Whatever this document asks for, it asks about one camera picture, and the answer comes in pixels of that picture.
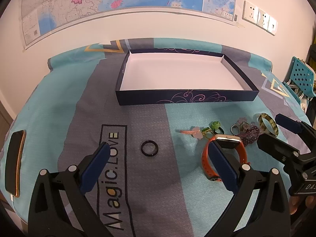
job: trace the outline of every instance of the box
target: box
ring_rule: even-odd
[[[120,105],[253,101],[259,90],[225,54],[130,50],[116,83]]]

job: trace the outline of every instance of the black ring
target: black ring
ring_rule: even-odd
[[[221,131],[222,134],[224,134],[224,130],[223,130],[221,127],[219,127],[218,129]]]
[[[155,145],[155,149],[154,149],[154,152],[153,153],[146,153],[146,152],[144,152],[144,146],[146,145],[146,144],[148,144],[148,143],[152,143],[153,145]],[[159,148],[158,148],[158,144],[157,143],[155,143],[154,141],[152,141],[152,140],[147,140],[147,141],[144,141],[143,142],[143,144],[142,144],[142,146],[140,147],[140,150],[142,151],[142,153],[145,155],[145,156],[147,156],[147,157],[153,157],[153,156],[155,156],[157,153],[158,153],[158,150],[159,150]]]

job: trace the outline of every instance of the smartphone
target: smartphone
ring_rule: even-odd
[[[7,160],[5,161],[5,189],[15,197],[20,196],[20,167],[26,131],[21,130],[11,135]]]

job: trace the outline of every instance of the power outlet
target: power outlet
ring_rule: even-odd
[[[258,15],[257,26],[259,26],[265,30],[268,30],[269,20],[270,20],[270,15],[260,9],[259,15]]]
[[[244,2],[244,13],[242,15],[243,20],[247,20],[253,24],[258,22],[259,8],[250,2]]]
[[[270,16],[269,25],[268,25],[268,32],[275,36],[275,34],[277,32],[277,25],[278,25],[277,20]]]

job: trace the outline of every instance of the watch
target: watch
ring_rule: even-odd
[[[210,145],[211,142],[216,142],[218,145]],[[216,134],[214,135],[207,144],[205,145],[202,153],[202,167],[204,174],[211,181],[221,182],[219,175],[212,169],[210,159],[209,159],[209,146],[212,149],[236,149],[239,155],[240,164],[247,164],[247,153],[245,147],[238,136],[227,135],[227,134]]]

